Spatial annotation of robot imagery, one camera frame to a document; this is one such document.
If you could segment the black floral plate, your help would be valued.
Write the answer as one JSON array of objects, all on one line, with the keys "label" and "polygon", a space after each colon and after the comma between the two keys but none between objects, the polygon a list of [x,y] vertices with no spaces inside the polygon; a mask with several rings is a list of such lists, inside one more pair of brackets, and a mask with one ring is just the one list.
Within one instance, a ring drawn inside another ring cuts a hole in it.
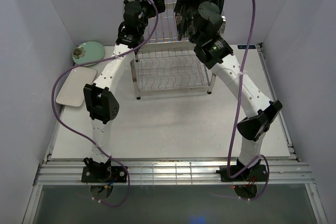
[{"label": "black floral plate", "polygon": [[176,23],[176,31],[177,31],[177,38],[178,40],[182,40],[183,37],[183,7],[187,0],[177,0],[174,13],[175,13],[175,23]]}]

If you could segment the mint green round plate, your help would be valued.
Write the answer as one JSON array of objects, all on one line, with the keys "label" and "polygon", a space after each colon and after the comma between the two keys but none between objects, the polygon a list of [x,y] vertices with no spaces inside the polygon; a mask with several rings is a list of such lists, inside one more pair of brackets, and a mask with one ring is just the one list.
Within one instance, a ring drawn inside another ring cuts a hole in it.
[{"label": "mint green round plate", "polygon": [[78,45],[72,53],[75,64],[83,64],[101,60],[105,55],[105,47],[96,41],[88,41]]}]

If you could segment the white rectangular plate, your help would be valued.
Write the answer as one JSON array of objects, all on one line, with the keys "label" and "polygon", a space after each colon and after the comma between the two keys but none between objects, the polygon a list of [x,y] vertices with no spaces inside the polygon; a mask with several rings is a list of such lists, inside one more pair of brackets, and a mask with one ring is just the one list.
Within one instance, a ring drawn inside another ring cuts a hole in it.
[{"label": "white rectangular plate", "polygon": [[92,84],[96,74],[96,69],[86,67],[72,69],[56,97],[56,103],[80,107],[84,102],[83,88],[86,84]]}]

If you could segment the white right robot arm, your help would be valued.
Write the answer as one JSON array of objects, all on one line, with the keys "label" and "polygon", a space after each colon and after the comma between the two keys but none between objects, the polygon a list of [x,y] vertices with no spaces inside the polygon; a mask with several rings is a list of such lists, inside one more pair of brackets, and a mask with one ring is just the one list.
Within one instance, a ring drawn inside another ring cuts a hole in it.
[{"label": "white right robot arm", "polygon": [[237,109],[245,118],[235,116],[233,133],[242,136],[242,146],[236,165],[227,165],[226,177],[250,180],[260,164],[261,145],[282,104],[272,101],[243,72],[244,62],[238,62],[230,45],[220,36],[223,18],[219,7],[209,0],[191,0],[181,14],[188,39],[195,45],[197,58],[229,88],[237,99]]}]

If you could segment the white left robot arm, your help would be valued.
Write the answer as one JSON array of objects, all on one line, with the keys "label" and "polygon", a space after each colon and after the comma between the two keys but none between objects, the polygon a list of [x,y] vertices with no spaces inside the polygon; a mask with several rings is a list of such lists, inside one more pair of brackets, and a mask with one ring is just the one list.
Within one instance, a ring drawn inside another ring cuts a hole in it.
[{"label": "white left robot arm", "polygon": [[124,0],[124,21],[119,26],[113,58],[99,77],[83,89],[94,141],[90,157],[83,161],[100,182],[111,177],[108,151],[112,121],[119,112],[119,103],[114,97],[116,87],[139,46],[144,43],[143,35],[149,18],[164,11],[165,0]]}]

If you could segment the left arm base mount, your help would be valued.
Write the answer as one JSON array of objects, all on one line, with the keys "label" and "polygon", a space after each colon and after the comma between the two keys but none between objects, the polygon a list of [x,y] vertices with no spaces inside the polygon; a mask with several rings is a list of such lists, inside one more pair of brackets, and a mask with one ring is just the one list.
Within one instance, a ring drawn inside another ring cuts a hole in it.
[{"label": "left arm base mount", "polygon": [[81,182],[83,183],[125,183],[127,174],[125,169],[120,166],[112,166],[111,161],[105,163],[96,162],[92,158],[83,160],[85,166],[82,170]]}]

